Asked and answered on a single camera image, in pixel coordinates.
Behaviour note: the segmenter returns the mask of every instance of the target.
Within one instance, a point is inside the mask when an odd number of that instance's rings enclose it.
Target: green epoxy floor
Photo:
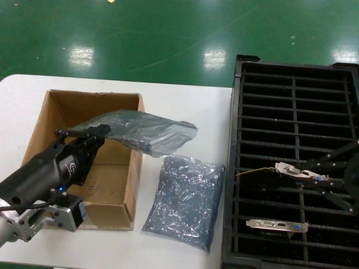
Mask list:
[[[231,87],[236,54],[358,63],[358,15],[358,0],[1,0],[0,80]]]

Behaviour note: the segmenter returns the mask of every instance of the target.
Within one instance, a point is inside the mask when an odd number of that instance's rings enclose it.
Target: black grid tray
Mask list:
[[[279,161],[305,163],[357,140],[358,67],[259,61],[236,61],[222,267],[359,267],[359,217],[310,189],[253,191],[235,177]],[[338,195],[353,202],[346,192]],[[250,219],[309,222],[309,230],[289,239],[246,226]]]

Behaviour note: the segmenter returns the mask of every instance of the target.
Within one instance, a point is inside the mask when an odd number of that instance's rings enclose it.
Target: cable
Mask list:
[[[0,207],[0,211],[19,211],[19,210],[28,210],[28,209],[40,209],[50,206],[51,202],[46,203],[38,203],[36,205],[21,205],[21,206],[2,206]]]

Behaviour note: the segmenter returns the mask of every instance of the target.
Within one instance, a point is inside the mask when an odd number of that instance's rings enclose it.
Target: cardboard box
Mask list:
[[[56,140],[56,129],[71,128],[118,109],[144,111],[141,95],[48,91],[22,164]],[[68,189],[84,200],[89,215],[80,228],[133,230],[141,166],[141,153],[106,139],[84,186]]]

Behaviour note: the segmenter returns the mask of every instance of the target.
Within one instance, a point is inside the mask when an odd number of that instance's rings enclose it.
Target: bubble wrap bag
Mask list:
[[[197,127],[188,122],[176,122],[135,110],[118,110],[95,117],[74,127],[84,130],[108,124],[105,136],[152,157],[171,155],[197,135]]]
[[[210,251],[225,167],[191,157],[166,157],[143,231]]]

